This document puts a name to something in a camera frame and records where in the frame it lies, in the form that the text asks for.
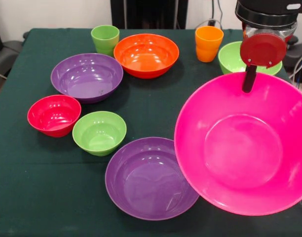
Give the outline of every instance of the white wall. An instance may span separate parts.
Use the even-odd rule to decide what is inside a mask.
[[[111,24],[109,0],[0,0],[2,41],[22,40],[31,28],[93,28]]]
[[[234,11],[236,0],[220,0],[224,12],[223,28],[241,29]],[[189,0],[186,27],[195,28],[211,17],[211,0]],[[217,0],[215,18],[219,19]],[[295,35],[302,41],[302,14]],[[34,27],[92,28],[111,24],[110,0],[0,0],[0,36],[3,41],[22,40]]]
[[[241,29],[241,22],[235,16],[237,0],[220,0],[221,9],[224,13],[222,26],[224,29]],[[189,0],[186,28],[194,29],[202,21],[211,18],[211,0]],[[215,18],[220,18],[217,0],[215,0]],[[302,42],[302,14],[298,16],[298,28],[295,35]]]

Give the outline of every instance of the orange bowl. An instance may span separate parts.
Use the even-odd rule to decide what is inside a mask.
[[[173,41],[155,34],[126,37],[114,49],[115,59],[124,70],[142,79],[156,78],[166,73],[179,54],[179,48]]]

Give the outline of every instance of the orange cup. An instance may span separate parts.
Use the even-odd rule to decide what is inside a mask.
[[[195,31],[196,55],[199,61],[209,63],[216,57],[224,33],[214,26],[202,26]]]

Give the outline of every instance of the red bowl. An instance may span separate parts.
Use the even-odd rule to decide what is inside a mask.
[[[81,114],[81,104],[67,95],[51,95],[35,102],[28,110],[28,123],[50,136],[63,137],[72,131]]]
[[[166,73],[179,57],[179,48],[169,38],[154,34],[132,35],[114,49],[115,59],[137,78],[151,79]]]

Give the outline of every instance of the table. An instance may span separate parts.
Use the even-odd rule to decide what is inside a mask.
[[[107,110],[121,115],[128,132],[122,145],[142,137],[173,138],[186,99],[222,74],[218,60],[201,63],[194,30],[121,30],[121,38],[152,32],[180,48],[165,75],[136,79],[124,75],[107,100],[83,105],[82,115]],[[225,30],[223,44],[241,40],[242,31]],[[0,236],[230,237],[302,236],[300,205],[278,214],[247,217],[225,212],[200,198],[176,218],[151,222],[133,218],[110,200],[104,174],[112,156],[92,156],[69,134],[47,137],[29,126],[27,111],[38,99],[58,94],[50,73],[61,60],[94,52],[90,29],[33,29],[0,95]],[[279,77],[287,78],[282,69]]]

